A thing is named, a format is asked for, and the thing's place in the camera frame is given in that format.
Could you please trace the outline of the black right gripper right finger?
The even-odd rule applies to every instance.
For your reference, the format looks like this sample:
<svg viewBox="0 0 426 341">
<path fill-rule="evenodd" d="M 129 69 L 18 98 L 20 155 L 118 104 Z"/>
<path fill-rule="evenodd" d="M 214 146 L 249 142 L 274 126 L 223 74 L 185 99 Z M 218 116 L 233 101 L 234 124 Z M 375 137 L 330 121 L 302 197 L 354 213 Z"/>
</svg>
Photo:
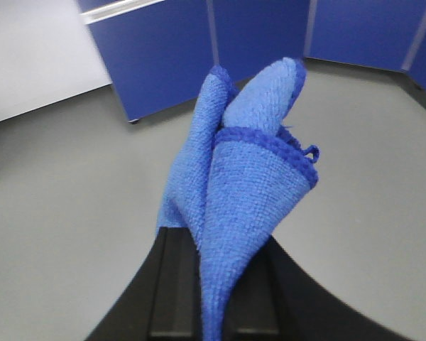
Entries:
<svg viewBox="0 0 426 341">
<path fill-rule="evenodd" d="M 231 293 L 224 316 L 224 335 L 279 334 L 266 252 L 261 249 L 249 262 Z"/>
</svg>

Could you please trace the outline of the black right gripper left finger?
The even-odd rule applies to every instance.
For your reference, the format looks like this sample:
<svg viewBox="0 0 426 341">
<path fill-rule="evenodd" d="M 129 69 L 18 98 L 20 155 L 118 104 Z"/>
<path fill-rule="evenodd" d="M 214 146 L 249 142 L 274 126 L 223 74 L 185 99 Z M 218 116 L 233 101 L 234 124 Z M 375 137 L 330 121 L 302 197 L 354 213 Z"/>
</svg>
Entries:
<svg viewBox="0 0 426 341">
<path fill-rule="evenodd" d="M 200 337 L 198 253 L 189 229 L 163 228 L 163 258 L 150 337 Z"/>
</svg>

